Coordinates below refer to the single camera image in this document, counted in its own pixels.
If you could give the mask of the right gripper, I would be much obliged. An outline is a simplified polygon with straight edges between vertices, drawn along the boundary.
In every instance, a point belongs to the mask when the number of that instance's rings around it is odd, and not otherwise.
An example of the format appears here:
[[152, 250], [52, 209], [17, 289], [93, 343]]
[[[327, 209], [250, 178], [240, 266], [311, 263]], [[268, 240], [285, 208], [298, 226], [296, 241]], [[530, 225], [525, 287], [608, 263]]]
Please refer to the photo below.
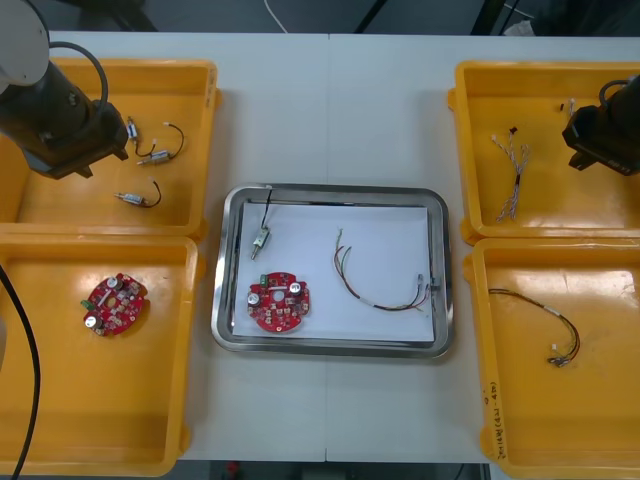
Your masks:
[[582, 107], [562, 132], [574, 151], [569, 166], [585, 170], [601, 164], [619, 174], [639, 173], [639, 110]]

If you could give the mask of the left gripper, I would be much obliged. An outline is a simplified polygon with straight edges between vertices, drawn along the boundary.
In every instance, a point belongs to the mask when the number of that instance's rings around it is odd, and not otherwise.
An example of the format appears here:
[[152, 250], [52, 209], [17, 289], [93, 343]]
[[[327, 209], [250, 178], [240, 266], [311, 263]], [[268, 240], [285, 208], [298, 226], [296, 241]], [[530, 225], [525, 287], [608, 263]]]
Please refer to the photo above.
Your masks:
[[116, 107], [108, 102], [85, 128], [65, 138], [23, 147], [29, 168], [51, 179], [62, 179], [78, 174], [93, 176], [91, 165], [109, 156], [127, 160], [128, 133], [125, 122]]

